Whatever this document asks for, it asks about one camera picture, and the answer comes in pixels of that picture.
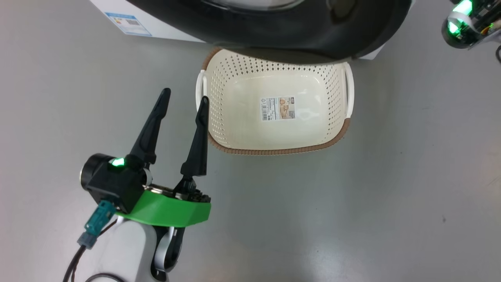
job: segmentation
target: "basket handle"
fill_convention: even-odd
[[[346,79],[348,81],[348,101],[346,110],[346,118],[351,118],[351,114],[353,113],[353,104],[355,102],[355,81],[353,80],[353,72],[351,71],[350,64],[343,63],[345,67]]]
[[[207,96],[207,77],[205,76],[205,70],[201,70],[196,78],[196,89],[195,89],[195,103],[196,110],[200,107],[200,101],[202,96]]]

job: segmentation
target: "brown basket rim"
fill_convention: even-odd
[[[207,70],[207,66],[209,66],[209,63],[211,59],[214,57],[215,54],[217,54],[219,51],[221,51],[222,48],[220,47],[215,47],[214,49],[209,52],[207,57],[205,58],[203,64],[202,64],[202,70]],[[221,150],[225,153],[230,153],[230,154],[236,154],[236,155],[252,155],[252,156],[272,156],[272,155],[287,155],[287,154],[298,154],[298,153],[306,153],[306,152],[312,152],[312,151],[318,151],[322,150],[325,148],[328,148],[335,143],[337,143],[341,138],[343,138],[344,134],[348,130],[348,127],[350,126],[350,118],[346,118],[343,122],[343,126],[341,127],[341,130],[339,130],[339,133],[334,136],[331,140],[319,144],[319,145],[314,145],[314,146],[307,146],[307,147],[300,147],[300,148],[293,148],[293,149],[283,149],[283,150],[246,150],[246,149],[233,149],[233,148],[228,148],[225,147],[221,144],[219,144],[213,137],[210,135],[210,132],[208,133],[208,139],[210,143],[216,147],[218,150]]]

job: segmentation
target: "blue and white sticker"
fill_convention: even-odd
[[[151,36],[151,33],[149,33],[146,30],[146,28],[136,19],[135,16],[115,14],[115,13],[105,13],[105,14],[125,34]]]

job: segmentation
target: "black cable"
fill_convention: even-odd
[[[94,274],[91,277],[87,278],[87,280],[85,280],[85,282],[91,282],[92,280],[97,279],[97,278],[109,278],[109,279],[112,279],[116,282],[125,282],[124,279],[122,279],[114,274],[110,274],[110,273]]]
[[[104,232],[108,231],[113,225],[117,223],[117,220],[115,219],[112,223],[110,223],[108,226],[106,226],[101,232],[99,233],[99,236],[103,235]],[[85,251],[85,246],[80,246],[78,249],[77,253],[73,257],[73,259],[70,262],[70,265],[68,266],[68,269],[66,270],[66,273],[63,278],[63,282],[68,282],[70,279],[71,275],[71,282],[75,282],[75,272],[77,271],[77,265],[80,262],[80,258],[82,257],[82,254],[84,254]]]
[[[70,279],[70,275],[71,273],[73,272],[73,270],[75,269],[75,267],[77,266],[78,264],[78,261],[80,260],[80,258],[82,257],[82,254],[84,254],[84,251],[85,251],[85,246],[80,246],[80,248],[78,249],[77,253],[75,253],[75,255],[73,256],[73,259],[71,260],[70,262],[70,265],[68,266],[68,268],[66,269],[66,273],[64,274],[64,278],[63,278],[63,282],[68,282],[68,280]]]
[[[501,45],[499,45],[499,47],[496,49],[496,59],[501,64],[501,54],[500,53],[501,53]]]

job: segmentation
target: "green light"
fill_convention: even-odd
[[[462,14],[469,16],[472,10],[473,10],[473,3],[471,3],[471,0],[463,0],[452,11],[460,12]]]
[[[121,166],[124,166],[124,165],[125,165],[125,159],[124,159],[124,158],[114,159],[114,160],[111,162],[111,165],[112,165],[112,166],[115,166],[115,167],[121,167]]]
[[[452,34],[459,33],[459,28],[455,24],[449,22],[449,32]]]

